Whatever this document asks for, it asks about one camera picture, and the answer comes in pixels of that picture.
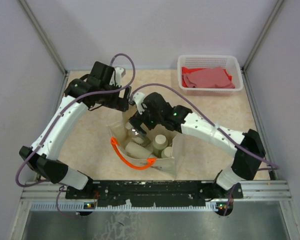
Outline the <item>red cloth in basket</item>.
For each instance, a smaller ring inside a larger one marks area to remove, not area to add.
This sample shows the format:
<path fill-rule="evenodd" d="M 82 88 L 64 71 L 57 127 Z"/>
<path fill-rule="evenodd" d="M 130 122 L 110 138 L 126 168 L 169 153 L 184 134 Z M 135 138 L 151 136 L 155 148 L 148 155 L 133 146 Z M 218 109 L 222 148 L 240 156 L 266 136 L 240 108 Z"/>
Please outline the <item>red cloth in basket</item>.
<path fill-rule="evenodd" d="M 181 83 L 185 88 L 234 89 L 232 76 L 225 68 L 181 68 Z"/>

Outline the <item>green bottle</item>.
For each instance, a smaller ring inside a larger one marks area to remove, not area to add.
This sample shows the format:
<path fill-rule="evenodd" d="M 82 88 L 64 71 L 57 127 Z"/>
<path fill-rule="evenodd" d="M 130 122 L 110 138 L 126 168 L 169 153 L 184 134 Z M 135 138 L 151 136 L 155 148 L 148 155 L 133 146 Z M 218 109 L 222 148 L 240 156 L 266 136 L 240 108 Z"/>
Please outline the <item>green bottle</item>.
<path fill-rule="evenodd" d="M 132 141 L 126 145 L 125 151 L 136 159 L 148 159 L 154 156 L 151 151 Z"/>
<path fill-rule="evenodd" d="M 172 157 L 172 147 L 167 146 L 165 149 L 161 151 L 161 158 L 166 159 L 166 158 L 171 158 Z"/>
<path fill-rule="evenodd" d="M 165 135 L 158 134 L 155 136 L 154 140 L 152 141 L 152 151 L 153 154 L 160 158 L 161 152 L 168 146 L 168 140 Z"/>

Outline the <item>white plastic basket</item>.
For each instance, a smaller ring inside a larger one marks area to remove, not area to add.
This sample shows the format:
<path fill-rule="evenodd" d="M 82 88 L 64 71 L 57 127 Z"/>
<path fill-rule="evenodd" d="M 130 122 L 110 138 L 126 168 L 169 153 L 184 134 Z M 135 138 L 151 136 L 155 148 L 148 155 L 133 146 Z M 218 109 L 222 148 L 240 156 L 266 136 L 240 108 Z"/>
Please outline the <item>white plastic basket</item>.
<path fill-rule="evenodd" d="M 185 95 L 229 96 L 244 87 L 239 62 L 232 55 L 180 55 L 177 75 Z"/>

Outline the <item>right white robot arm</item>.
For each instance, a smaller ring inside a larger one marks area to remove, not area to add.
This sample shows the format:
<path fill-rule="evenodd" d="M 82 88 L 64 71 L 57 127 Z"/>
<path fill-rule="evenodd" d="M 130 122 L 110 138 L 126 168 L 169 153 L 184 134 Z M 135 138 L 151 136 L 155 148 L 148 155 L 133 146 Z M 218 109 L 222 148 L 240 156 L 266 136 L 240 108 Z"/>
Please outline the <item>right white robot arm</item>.
<path fill-rule="evenodd" d="M 169 131 L 196 137 L 206 141 L 233 157 L 233 162 L 216 177 L 213 192 L 219 198 L 225 198 L 231 188 L 240 181 L 255 178 L 260 159 L 265 157 L 260 135 L 249 129 L 247 132 L 232 130 L 216 123 L 209 123 L 202 116 L 182 105 L 171 106 L 157 92 L 145 95 L 137 92 L 129 101 L 136 106 L 136 112 L 129 118 L 129 123 L 141 135 L 161 125 Z"/>

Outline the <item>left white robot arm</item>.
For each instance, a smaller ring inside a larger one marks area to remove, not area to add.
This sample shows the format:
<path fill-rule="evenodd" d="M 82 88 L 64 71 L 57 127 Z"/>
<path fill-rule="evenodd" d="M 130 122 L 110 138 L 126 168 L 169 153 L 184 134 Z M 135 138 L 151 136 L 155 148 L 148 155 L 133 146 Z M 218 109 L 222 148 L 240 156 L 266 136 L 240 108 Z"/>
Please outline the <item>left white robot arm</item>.
<path fill-rule="evenodd" d="M 60 106 L 43 133 L 30 147 L 23 146 L 19 155 L 28 167 L 53 184 L 76 189 L 81 197 L 93 195 L 90 177 L 59 161 L 61 149 L 80 118 L 95 105 L 125 112 L 131 88 L 124 89 L 120 97 L 123 67 L 95 62 L 89 74 L 69 82 Z"/>

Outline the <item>beige canvas tote bag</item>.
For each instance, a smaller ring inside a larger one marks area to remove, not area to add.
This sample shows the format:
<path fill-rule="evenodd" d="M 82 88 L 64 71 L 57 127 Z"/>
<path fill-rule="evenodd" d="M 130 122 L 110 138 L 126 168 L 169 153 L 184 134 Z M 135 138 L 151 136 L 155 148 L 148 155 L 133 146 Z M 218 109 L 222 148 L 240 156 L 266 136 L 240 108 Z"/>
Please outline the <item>beige canvas tote bag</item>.
<path fill-rule="evenodd" d="M 120 160 L 134 171 L 160 173 L 169 180 L 177 172 L 185 156 L 185 137 L 157 126 L 141 136 L 128 122 L 108 126 L 110 144 Z"/>

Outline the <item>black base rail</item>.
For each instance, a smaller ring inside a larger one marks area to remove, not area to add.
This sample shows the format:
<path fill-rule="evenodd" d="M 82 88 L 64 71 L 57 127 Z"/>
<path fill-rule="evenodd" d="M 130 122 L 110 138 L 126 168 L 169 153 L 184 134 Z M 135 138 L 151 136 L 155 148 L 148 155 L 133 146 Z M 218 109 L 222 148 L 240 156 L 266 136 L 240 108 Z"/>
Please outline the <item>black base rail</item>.
<path fill-rule="evenodd" d="M 82 190 L 69 186 L 67 200 L 92 200 L 99 207 L 117 207 L 130 201 L 133 207 L 204 207 L 217 199 L 242 199 L 238 183 L 234 190 L 224 190 L 213 181 L 174 180 L 95 180 Z"/>

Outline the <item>clear round bottle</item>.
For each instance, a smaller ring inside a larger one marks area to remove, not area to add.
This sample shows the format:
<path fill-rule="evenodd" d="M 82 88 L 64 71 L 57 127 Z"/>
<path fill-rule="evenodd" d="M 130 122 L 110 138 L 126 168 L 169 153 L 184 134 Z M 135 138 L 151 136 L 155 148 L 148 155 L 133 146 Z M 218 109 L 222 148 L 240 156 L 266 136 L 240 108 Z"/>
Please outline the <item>clear round bottle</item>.
<path fill-rule="evenodd" d="M 133 142 L 136 144 L 142 145 L 144 143 L 144 138 L 139 132 L 129 123 L 125 124 L 125 128 L 127 129 L 127 134 L 131 138 Z"/>

